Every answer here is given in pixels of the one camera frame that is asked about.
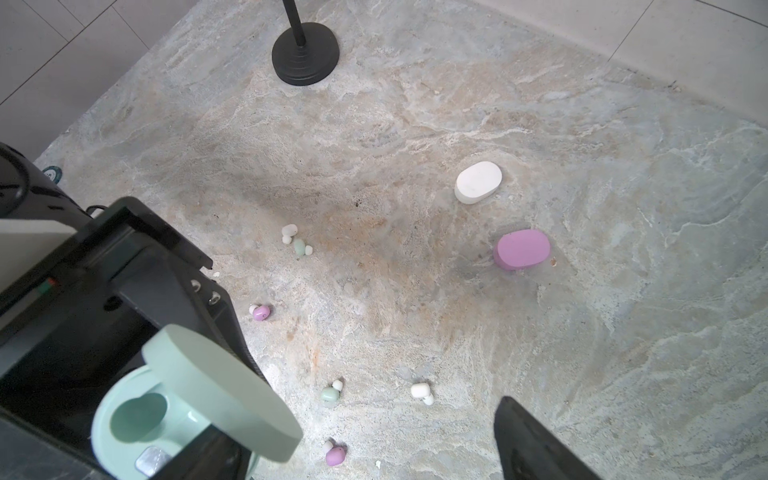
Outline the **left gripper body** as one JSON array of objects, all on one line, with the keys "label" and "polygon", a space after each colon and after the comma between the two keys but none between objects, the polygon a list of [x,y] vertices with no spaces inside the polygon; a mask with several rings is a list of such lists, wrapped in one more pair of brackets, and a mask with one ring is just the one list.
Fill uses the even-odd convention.
[{"label": "left gripper body", "polygon": [[1,475],[103,479],[91,447],[102,398],[142,365],[142,346],[178,324],[256,368],[212,259],[140,200],[81,208],[10,146],[1,216],[64,227],[1,290]]}]

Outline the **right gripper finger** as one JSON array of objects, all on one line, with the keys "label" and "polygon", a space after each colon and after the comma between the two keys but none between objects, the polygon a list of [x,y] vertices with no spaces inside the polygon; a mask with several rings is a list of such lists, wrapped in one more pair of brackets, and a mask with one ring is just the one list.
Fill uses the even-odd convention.
[{"label": "right gripper finger", "polygon": [[600,477],[510,396],[494,415],[494,438],[506,480],[600,480]]}]

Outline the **mint green earbud case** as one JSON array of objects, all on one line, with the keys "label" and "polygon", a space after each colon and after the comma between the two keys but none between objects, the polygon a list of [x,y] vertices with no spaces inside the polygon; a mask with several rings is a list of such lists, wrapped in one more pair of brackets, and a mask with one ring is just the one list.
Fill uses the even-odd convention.
[{"label": "mint green earbud case", "polygon": [[291,410],[233,354],[179,325],[141,349],[144,366],[102,398],[91,426],[100,465],[117,479],[147,479],[148,464],[172,460],[213,426],[250,461],[287,462],[303,437]]}]

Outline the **mint earbud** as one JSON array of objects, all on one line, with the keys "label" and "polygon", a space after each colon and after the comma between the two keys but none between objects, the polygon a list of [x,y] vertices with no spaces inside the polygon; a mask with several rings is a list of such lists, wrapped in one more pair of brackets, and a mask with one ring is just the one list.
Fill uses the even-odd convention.
[{"label": "mint earbud", "polygon": [[341,398],[343,390],[344,380],[342,378],[334,379],[321,390],[320,398],[323,402],[326,403],[338,402]]},{"label": "mint earbud", "polygon": [[313,254],[313,247],[308,245],[303,239],[295,238],[292,242],[294,252],[298,257],[310,256]]}]

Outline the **purple earbud case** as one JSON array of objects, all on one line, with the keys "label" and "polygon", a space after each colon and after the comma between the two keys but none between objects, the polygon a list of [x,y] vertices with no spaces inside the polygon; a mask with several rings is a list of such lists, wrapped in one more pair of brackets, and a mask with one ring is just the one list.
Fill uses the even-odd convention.
[{"label": "purple earbud case", "polygon": [[503,235],[494,246],[494,261],[504,270],[521,270],[544,262],[550,255],[548,237],[535,229]]}]

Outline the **white earbud case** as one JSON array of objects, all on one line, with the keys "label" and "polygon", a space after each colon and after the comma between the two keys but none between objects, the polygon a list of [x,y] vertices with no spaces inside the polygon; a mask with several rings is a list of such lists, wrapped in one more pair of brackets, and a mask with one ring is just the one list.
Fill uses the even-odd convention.
[{"label": "white earbud case", "polygon": [[503,174],[498,165],[490,161],[480,161],[459,173],[454,185],[454,194],[461,203],[472,205],[494,193],[502,178]]}]

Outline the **white earbud centre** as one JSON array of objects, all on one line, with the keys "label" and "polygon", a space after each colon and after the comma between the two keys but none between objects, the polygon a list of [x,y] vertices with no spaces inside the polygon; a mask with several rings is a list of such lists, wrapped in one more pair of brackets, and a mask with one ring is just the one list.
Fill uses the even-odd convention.
[{"label": "white earbud centre", "polygon": [[420,382],[413,384],[410,388],[410,393],[413,398],[421,400],[425,405],[431,406],[434,404],[435,398],[429,383]]}]

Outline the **white earbud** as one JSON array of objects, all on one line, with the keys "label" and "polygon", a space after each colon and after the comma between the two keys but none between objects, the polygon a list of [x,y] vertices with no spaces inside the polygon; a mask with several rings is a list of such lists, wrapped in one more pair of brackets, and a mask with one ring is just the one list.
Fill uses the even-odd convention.
[{"label": "white earbud", "polygon": [[425,405],[431,406],[434,404],[435,398],[429,383],[420,382],[413,384],[410,388],[410,393],[413,398],[421,400]]},{"label": "white earbud", "polygon": [[285,245],[290,245],[293,241],[293,238],[297,235],[297,233],[298,233],[298,227],[295,224],[285,225],[281,229],[282,242]]}]

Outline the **purple earbud left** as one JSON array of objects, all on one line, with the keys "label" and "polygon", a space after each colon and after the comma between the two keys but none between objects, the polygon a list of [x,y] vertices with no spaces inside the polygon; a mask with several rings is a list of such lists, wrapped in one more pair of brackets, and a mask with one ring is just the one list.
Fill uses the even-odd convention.
[{"label": "purple earbud left", "polygon": [[252,304],[249,306],[249,313],[255,321],[265,321],[271,316],[272,310],[267,304]]}]

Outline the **purple earbud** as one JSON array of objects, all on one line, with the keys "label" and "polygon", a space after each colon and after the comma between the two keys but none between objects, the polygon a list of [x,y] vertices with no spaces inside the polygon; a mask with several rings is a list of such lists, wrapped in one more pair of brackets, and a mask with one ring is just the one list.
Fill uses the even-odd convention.
[{"label": "purple earbud", "polygon": [[267,304],[252,304],[249,306],[249,313],[255,321],[265,321],[271,316],[272,310]]},{"label": "purple earbud", "polygon": [[323,445],[326,465],[329,467],[338,466],[344,463],[347,456],[347,446],[344,443],[328,439]]}]

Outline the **purple earbud right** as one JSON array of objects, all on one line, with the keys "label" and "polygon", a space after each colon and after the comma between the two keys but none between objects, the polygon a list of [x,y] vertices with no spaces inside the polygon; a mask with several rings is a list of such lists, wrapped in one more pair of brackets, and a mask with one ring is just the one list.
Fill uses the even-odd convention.
[{"label": "purple earbud right", "polygon": [[347,446],[344,443],[328,439],[323,445],[326,465],[329,467],[338,466],[344,463],[347,456]]}]

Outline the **white earbud left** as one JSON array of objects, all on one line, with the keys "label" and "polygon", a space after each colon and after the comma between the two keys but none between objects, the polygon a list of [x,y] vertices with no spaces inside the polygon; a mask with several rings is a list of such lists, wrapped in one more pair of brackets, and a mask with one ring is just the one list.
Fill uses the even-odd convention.
[{"label": "white earbud left", "polygon": [[298,233],[298,227],[295,224],[285,225],[281,229],[282,242],[285,245],[290,245],[293,241],[293,238],[297,235],[297,233]]}]

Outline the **black microphone stand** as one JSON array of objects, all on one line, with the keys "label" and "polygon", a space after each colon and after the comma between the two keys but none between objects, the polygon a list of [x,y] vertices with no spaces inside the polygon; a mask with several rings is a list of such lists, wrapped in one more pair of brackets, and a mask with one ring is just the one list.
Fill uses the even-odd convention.
[{"label": "black microphone stand", "polygon": [[278,78],[292,86],[309,86],[328,77],[338,64],[340,48],[332,30],[303,23],[294,0],[283,5],[290,23],[275,41],[272,64]]}]

